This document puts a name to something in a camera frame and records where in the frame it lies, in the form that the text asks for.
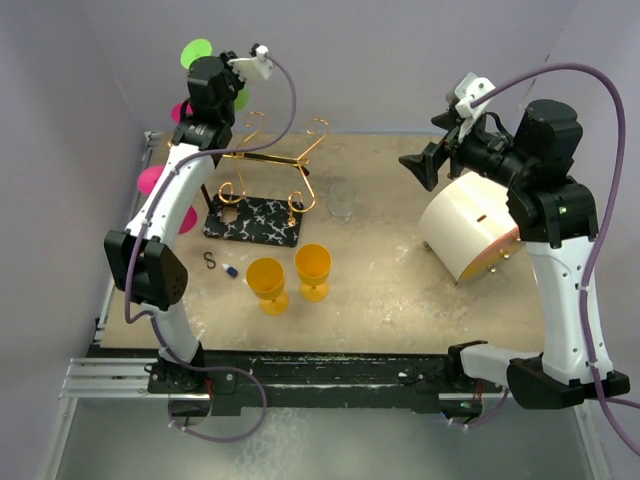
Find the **white drum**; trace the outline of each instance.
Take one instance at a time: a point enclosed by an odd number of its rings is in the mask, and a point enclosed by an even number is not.
[[[456,281],[467,280],[520,248],[507,189],[469,172],[427,206],[420,231]]]

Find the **clear glass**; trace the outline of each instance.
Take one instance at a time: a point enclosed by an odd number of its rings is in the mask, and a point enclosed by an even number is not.
[[[346,180],[331,185],[329,190],[329,209],[336,223],[347,223],[351,219],[356,205],[356,188]]]

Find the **yellow goblet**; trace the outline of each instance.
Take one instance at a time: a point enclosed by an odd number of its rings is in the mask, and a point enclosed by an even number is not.
[[[310,302],[319,302],[329,294],[331,255],[322,245],[311,243],[296,253],[296,269],[300,277],[300,295]]]
[[[247,269],[247,283],[260,299],[260,308],[268,315],[280,315],[289,306],[284,291],[284,270],[274,258],[259,258]]]

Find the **black and white mat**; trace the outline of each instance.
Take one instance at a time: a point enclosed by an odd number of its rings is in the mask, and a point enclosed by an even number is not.
[[[232,195],[231,198],[235,200],[238,197]],[[294,202],[294,205],[296,208],[303,208],[302,203]],[[223,222],[225,208],[235,208],[238,217],[232,222]],[[246,197],[236,205],[227,205],[215,195],[211,199],[203,233],[209,238],[295,247],[298,245],[302,213],[294,212],[293,216],[296,224],[290,227],[289,205],[286,200]]]

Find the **white wall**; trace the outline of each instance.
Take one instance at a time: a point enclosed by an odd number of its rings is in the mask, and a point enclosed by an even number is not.
[[[582,0],[567,23],[549,62],[573,61],[603,70],[617,85],[627,114],[626,162],[616,211],[596,268],[601,317],[616,368],[632,378],[629,398],[640,401],[640,3],[634,0]],[[540,77],[530,99],[555,98],[572,105],[584,127],[575,155],[574,177],[592,188],[604,213],[616,148],[615,113],[606,90],[586,75],[552,73]],[[614,408],[640,444],[640,412]],[[640,463],[606,420],[599,432],[615,478],[638,478]]]
[[[0,3],[0,112],[0,471],[21,480],[90,342],[144,137],[74,0]]]
[[[211,40],[246,55],[268,45],[293,74],[298,121],[334,131],[433,131],[444,95],[471,70],[495,81],[544,63],[577,0],[81,0],[145,129],[170,129],[187,96],[182,48]],[[512,114],[522,85],[494,101]],[[289,112],[280,75],[251,88],[272,129]]]

